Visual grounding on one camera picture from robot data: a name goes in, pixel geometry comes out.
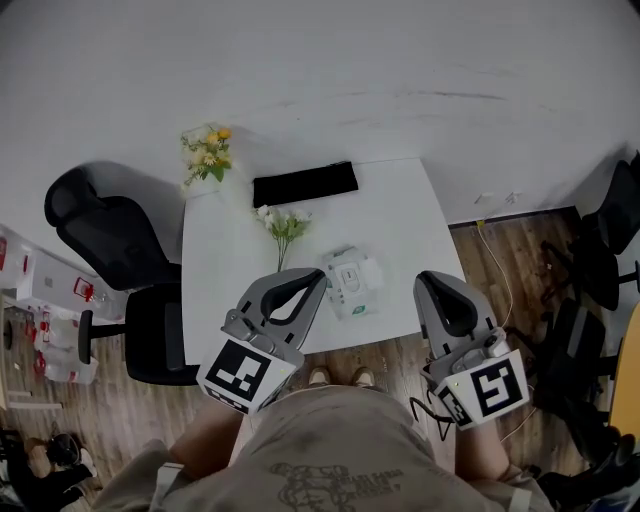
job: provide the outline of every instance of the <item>black chair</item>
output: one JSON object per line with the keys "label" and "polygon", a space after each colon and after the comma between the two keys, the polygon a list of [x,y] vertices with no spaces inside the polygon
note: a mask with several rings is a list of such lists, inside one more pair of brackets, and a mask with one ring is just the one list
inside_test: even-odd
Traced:
{"label": "black chair", "polygon": [[179,283],[144,210],[127,197],[96,195],[81,167],[58,178],[45,198],[58,236],[114,290]]}
{"label": "black chair", "polygon": [[545,313],[547,334],[540,343],[507,328],[533,353],[527,376],[537,375],[533,404],[566,423],[571,438],[591,468],[574,477],[547,473],[538,480],[550,500],[564,507],[588,503],[640,478],[640,459],[633,456],[635,438],[606,426],[608,413],[593,405],[597,378],[615,376],[618,357],[600,357],[605,328],[572,299],[565,299],[556,321]]}
{"label": "black chair", "polygon": [[85,169],[61,176],[47,192],[45,216],[60,238],[116,290],[129,296],[125,323],[93,326],[82,314],[78,351],[89,364],[91,340],[125,334],[129,375],[150,384],[196,384],[198,366],[184,361],[180,265],[170,263],[140,206],[126,197],[98,197]]}
{"label": "black chair", "polygon": [[578,239],[569,245],[573,260],[547,241],[541,248],[551,251],[564,266],[569,277],[542,296],[549,300],[559,289],[573,284],[576,300],[584,290],[602,307],[618,307],[619,286],[636,281],[640,292],[640,264],[634,272],[620,276],[616,255],[621,254],[640,229],[640,153],[631,164],[616,165],[607,196],[600,208],[585,215]]}

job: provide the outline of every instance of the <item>cable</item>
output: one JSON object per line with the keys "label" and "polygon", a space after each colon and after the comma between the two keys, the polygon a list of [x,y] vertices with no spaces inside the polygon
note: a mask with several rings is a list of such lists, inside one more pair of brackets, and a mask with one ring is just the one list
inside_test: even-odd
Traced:
{"label": "cable", "polygon": [[[528,387],[529,389],[531,389],[531,391],[533,391],[533,386],[532,386],[531,384],[527,384],[527,387]],[[509,439],[513,434],[515,434],[518,430],[520,430],[520,429],[524,426],[524,424],[525,424],[527,421],[529,421],[529,418],[531,418],[531,416],[533,416],[533,413],[535,413],[537,410],[538,410],[538,408],[537,408],[537,407],[534,407],[534,408],[533,408],[533,411],[531,411],[531,412],[527,415],[527,417],[526,417],[525,419],[523,419],[523,420],[520,422],[520,424],[519,424],[516,428],[514,428],[514,429],[513,429],[511,432],[509,432],[506,436],[504,436],[502,439],[500,439],[500,442],[502,443],[502,442],[503,442],[503,441],[505,441],[506,439]]]}
{"label": "cable", "polygon": [[511,287],[509,286],[509,280],[507,279],[507,274],[503,270],[502,265],[500,265],[500,263],[498,263],[498,258],[496,258],[495,254],[493,254],[493,251],[491,250],[491,247],[489,247],[489,244],[487,243],[487,241],[484,239],[484,236],[482,236],[482,231],[480,230],[480,223],[479,222],[476,224],[476,228],[478,229],[478,234],[480,235],[480,239],[484,243],[484,246],[489,251],[489,254],[491,254],[491,257],[493,258],[493,261],[495,261],[496,265],[498,265],[498,268],[500,269],[500,272],[502,272],[502,277],[504,277],[504,282],[507,285],[507,291],[509,292],[509,301],[510,301],[509,302],[509,312],[507,313],[507,316],[505,317],[504,322],[502,323],[502,328],[504,328],[504,326],[507,325],[507,321],[509,320],[509,317],[511,316],[511,310],[513,309],[513,294],[511,293]]}
{"label": "cable", "polygon": [[[429,400],[430,405],[433,405],[431,403],[430,395],[431,395],[430,390],[427,389],[427,400]],[[440,416],[439,414],[434,413],[423,402],[421,402],[420,400],[418,400],[413,396],[409,398],[409,403],[411,404],[411,411],[413,412],[413,417],[418,423],[420,423],[420,420],[418,419],[418,414],[416,413],[416,407],[415,407],[416,405],[420,407],[424,412],[426,412],[429,416],[431,416],[434,420],[436,420],[436,422],[438,423],[438,433],[440,434],[440,441],[444,441],[447,438],[447,434],[449,433],[449,428],[453,423],[455,423],[453,421],[453,418],[451,418],[450,416]],[[447,428],[444,430],[444,432],[442,431],[443,423],[447,425]]]}

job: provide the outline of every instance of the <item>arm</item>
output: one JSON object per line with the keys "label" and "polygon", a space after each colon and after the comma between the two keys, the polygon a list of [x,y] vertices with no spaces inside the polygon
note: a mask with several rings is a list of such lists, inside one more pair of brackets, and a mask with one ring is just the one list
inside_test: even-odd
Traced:
{"label": "arm", "polygon": [[463,480],[500,480],[509,470],[509,458],[494,420],[456,434],[456,475]]}
{"label": "arm", "polygon": [[242,419],[231,407],[207,400],[169,453],[191,478],[212,475],[229,465]]}

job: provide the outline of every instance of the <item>chair backrest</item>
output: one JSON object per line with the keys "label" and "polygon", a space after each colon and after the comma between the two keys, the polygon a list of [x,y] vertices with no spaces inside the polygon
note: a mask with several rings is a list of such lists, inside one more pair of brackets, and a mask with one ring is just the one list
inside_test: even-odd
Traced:
{"label": "chair backrest", "polygon": [[126,197],[98,198],[81,168],[52,185],[45,215],[62,241],[114,290],[179,281],[142,208]]}
{"label": "chair backrest", "polygon": [[640,229],[640,154],[631,164],[618,162],[607,196],[592,215],[607,247],[622,253]]}

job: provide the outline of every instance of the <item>person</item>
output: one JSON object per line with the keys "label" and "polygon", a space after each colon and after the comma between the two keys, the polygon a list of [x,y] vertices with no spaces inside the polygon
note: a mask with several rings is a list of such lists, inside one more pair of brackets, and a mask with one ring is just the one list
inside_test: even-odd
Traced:
{"label": "person", "polygon": [[495,422],[457,432],[454,475],[434,462],[411,415],[375,387],[371,370],[360,369],[354,386],[333,386],[318,368],[309,384],[265,409],[232,465],[243,416],[212,400],[170,449],[147,445],[93,509],[552,510],[510,465]]}
{"label": "person", "polygon": [[0,481],[2,502],[17,505],[21,510],[58,512],[84,496],[78,484],[98,475],[93,458],[80,449],[81,461],[70,469],[52,471],[38,478],[29,467],[25,454],[16,454],[2,461]]}

